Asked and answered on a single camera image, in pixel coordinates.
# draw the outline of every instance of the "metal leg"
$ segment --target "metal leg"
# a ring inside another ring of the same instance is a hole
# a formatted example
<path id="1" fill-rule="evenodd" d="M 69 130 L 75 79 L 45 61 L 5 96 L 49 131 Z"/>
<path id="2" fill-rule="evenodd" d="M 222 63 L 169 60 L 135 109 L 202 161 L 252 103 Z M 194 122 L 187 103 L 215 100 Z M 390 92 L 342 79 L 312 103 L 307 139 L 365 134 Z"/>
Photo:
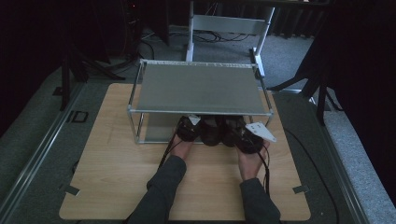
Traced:
<path id="1" fill-rule="evenodd" d="M 262 35 L 260 36 L 259 43 L 257 44 L 257 48 L 253 49 L 254 60 L 255 63 L 259 66 L 259 71 L 262 77 L 264 77 L 265 74 L 264 74 L 264 68 L 262 66 L 262 56 L 260 55 L 260 53 L 262 52 L 262 46 L 264 45 L 265 37 L 267 37 L 268 29 L 270 28 L 271 19 L 274 15 L 274 11 L 275 8 L 271 7 L 270 13 L 265 18 L 265 26 L 262 29 Z"/>
<path id="2" fill-rule="evenodd" d="M 189 45 L 187 46 L 186 62 L 192 62 L 194 53 L 194 43 L 192 42 L 194 33 L 194 2 L 190 1 L 190 17 L 189 17 Z"/>

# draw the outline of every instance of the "wooden platform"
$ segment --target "wooden platform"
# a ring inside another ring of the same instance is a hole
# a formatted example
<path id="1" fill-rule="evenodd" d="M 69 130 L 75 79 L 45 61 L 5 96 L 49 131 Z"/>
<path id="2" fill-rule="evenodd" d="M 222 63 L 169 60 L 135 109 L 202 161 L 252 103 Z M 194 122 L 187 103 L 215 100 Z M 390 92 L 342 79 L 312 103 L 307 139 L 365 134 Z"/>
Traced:
<path id="1" fill-rule="evenodd" d="M 126 112 L 131 90 L 131 84 L 110 85 L 70 184 L 80 193 L 66 194 L 61 218 L 125 219 L 146 193 L 166 144 L 134 142 Z M 275 115 L 268 129 L 277 139 L 269 148 L 271 198 L 282 220 L 307 220 L 310 211 L 304 194 L 293 191 L 301 183 L 271 94 L 270 99 Z M 245 219 L 235 151 L 223 145 L 193 146 L 171 220 Z"/>

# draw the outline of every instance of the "black device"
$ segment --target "black device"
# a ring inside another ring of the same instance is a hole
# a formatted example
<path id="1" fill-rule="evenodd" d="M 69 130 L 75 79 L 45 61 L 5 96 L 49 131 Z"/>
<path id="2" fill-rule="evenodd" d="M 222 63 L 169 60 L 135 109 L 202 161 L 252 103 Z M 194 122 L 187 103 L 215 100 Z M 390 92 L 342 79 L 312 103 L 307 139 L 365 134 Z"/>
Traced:
<path id="1" fill-rule="evenodd" d="M 231 133 L 236 147 L 243 153 L 253 154 L 262 150 L 262 138 L 248 130 L 245 125 L 240 125 L 232 129 Z"/>
<path id="2" fill-rule="evenodd" d="M 176 133 L 184 142 L 193 142 L 200 135 L 201 127 L 198 123 L 194 125 L 188 117 L 182 116 L 178 122 Z"/>

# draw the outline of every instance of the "wire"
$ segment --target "wire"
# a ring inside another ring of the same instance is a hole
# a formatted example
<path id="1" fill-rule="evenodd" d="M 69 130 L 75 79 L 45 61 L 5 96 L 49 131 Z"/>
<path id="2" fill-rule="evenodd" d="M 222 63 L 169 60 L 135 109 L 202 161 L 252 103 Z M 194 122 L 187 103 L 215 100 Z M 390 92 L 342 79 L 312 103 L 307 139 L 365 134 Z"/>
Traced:
<path id="1" fill-rule="evenodd" d="M 137 67 L 136 64 L 131 64 L 131 65 L 129 65 L 128 67 L 122 69 L 121 71 L 114 72 L 114 74 L 118 75 L 118 74 L 120 74 L 120 73 L 123 73 L 123 72 L 125 72 L 126 70 L 130 69 L 130 68 L 133 67 L 133 66 L 134 66 L 134 67 Z"/>
<path id="2" fill-rule="evenodd" d="M 306 149 L 306 147 L 303 145 L 303 143 L 300 141 L 300 139 L 299 139 L 294 133 L 292 133 L 290 130 L 288 130 L 288 129 L 285 128 L 285 127 L 283 127 L 283 129 L 284 129 L 287 133 L 289 133 L 291 136 L 293 136 L 293 138 L 294 138 L 294 139 L 300 144 L 300 146 L 303 148 L 303 151 L 305 152 L 305 154 L 306 154 L 306 156 L 308 157 L 308 159 L 312 162 L 312 165 L 314 166 L 315 171 L 318 173 L 318 176 L 319 176 L 319 178 L 320 178 L 320 181 L 322 182 L 324 188 L 326 189 L 326 191 L 327 191 L 327 193 L 328 193 L 328 195 L 329 195 L 329 197 L 330 197 L 330 200 L 332 201 L 332 206 L 334 207 L 334 211 L 335 211 L 336 223 L 340 223 L 340 217 L 339 217 L 340 215 L 339 215 L 339 212 L 338 212 L 337 205 L 336 205 L 336 203 L 335 203 L 335 199 L 334 199 L 334 197 L 332 196 L 332 194 L 330 193 L 329 188 L 327 187 L 326 183 L 324 182 L 323 176 L 320 174 L 320 171 L 319 171 L 317 165 L 315 164 L 314 160 L 312 159 L 311 155 L 308 153 L 308 150 Z"/>
<path id="3" fill-rule="evenodd" d="M 116 64 L 112 64 L 109 66 L 104 66 L 105 69 L 107 69 L 108 71 L 114 72 L 117 69 L 121 69 L 121 68 L 125 68 L 124 70 L 114 73 L 114 74 L 118 74 L 121 72 L 124 72 L 126 70 L 128 70 L 132 65 L 134 65 L 134 61 L 135 59 L 131 56 L 131 55 L 127 55 L 125 57 L 125 62 L 122 63 L 116 63 Z M 84 63 L 84 65 L 86 66 L 87 69 L 89 69 L 90 74 L 91 75 L 99 75 L 101 74 L 100 72 L 98 72 L 92 65 L 88 64 L 88 63 Z"/>
<path id="4" fill-rule="evenodd" d="M 332 98 L 332 96 L 329 94 L 329 92 L 326 90 L 326 95 L 330 100 L 330 103 L 332 103 L 332 106 L 338 110 L 338 111 L 344 111 L 343 108 L 341 108 L 340 106 L 338 106 L 338 104 L 335 103 L 334 99 Z"/>
<path id="5" fill-rule="evenodd" d="M 183 142 L 182 140 L 180 140 L 178 143 L 176 143 L 174 146 L 172 146 L 172 145 L 173 145 L 173 142 L 174 142 L 174 140 L 175 140 L 175 136 L 176 136 L 176 133 L 177 133 L 177 129 L 178 129 L 178 127 L 180 126 L 180 123 L 181 123 L 181 120 L 178 121 L 177 126 L 176 126 L 176 129 L 175 129 L 175 131 L 174 131 L 174 133 L 173 133 L 171 139 L 169 140 L 168 146 L 166 147 L 165 152 L 163 153 L 163 158 L 162 158 L 161 161 L 160 161 L 160 164 L 159 164 L 159 166 L 158 166 L 158 169 L 160 169 L 160 167 L 163 166 L 163 163 L 165 162 L 165 159 L 166 159 L 166 157 L 168 156 L 169 152 L 172 151 L 178 144 L 180 144 L 181 142 Z"/>
<path id="6" fill-rule="evenodd" d="M 205 15 L 209 14 L 209 11 L 210 9 L 212 9 L 212 7 L 215 7 L 215 9 L 213 9 L 212 16 L 215 15 L 216 8 L 218 7 L 218 3 L 213 3 L 212 6 L 206 11 Z"/>
<path id="7" fill-rule="evenodd" d="M 151 34 L 149 34 L 149 35 L 143 36 L 143 37 L 140 38 L 140 40 L 144 40 L 144 39 L 146 39 L 146 38 L 149 38 L 149 37 L 152 36 L 152 35 L 155 35 L 155 33 L 151 33 Z"/>
<path id="8" fill-rule="evenodd" d="M 149 46 L 149 48 L 151 49 L 151 56 L 152 56 L 152 60 L 155 60 L 155 56 L 154 56 L 154 48 L 146 41 L 141 40 L 140 41 L 142 44 L 145 44 L 147 46 Z"/>
<path id="9" fill-rule="evenodd" d="M 245 35 L 245 37 L 238 39 L 242 35 L 237 35 L 236 37 L 233 38 L 224 38 L 222 37 L 219 33 L 212 32 L 212 31 L 196 31 L 195 32 L 197 35 L 194 35 L 194 37 L 202 42 L 206 43 L 219 43 L 219 42 L 231 42 L 231 41 L 243 41 L 247 39 L 250 35 Z M 198 35 L 213 35 L 213 39 L 201 37 Z"/>
<path id="10" fill-rule="evenodd" d="M 250 144 L 253 146 L 253 148 L 255 148 L 254 147 L 254 143 L 251 141 L 251 139 L 248 138 L 247 140 L 250 142 Z M 268 167 L 269 166 L 270 155 L 268 153 L 268 148 L 264 144 L 262 144 L 262 146 L 265 148 L 265 151 L 266 151 L 266 153 L 268 155 L 268 164 L 265 162 L 265 159 L 262 156 L 262 154 L 260 153 L 259 149 L 256 149 L 256 153 L 257 153 L 257 155 L 259 155 L 260 159 L 262 160 L 262 164 L 265 167 L 265 177 L 264 177 L 264 179 L 262 181 L 262 184 L 264 185 L 265 192 L 267 193 L 268 196 L 270 196 L 270 169 Z"/>

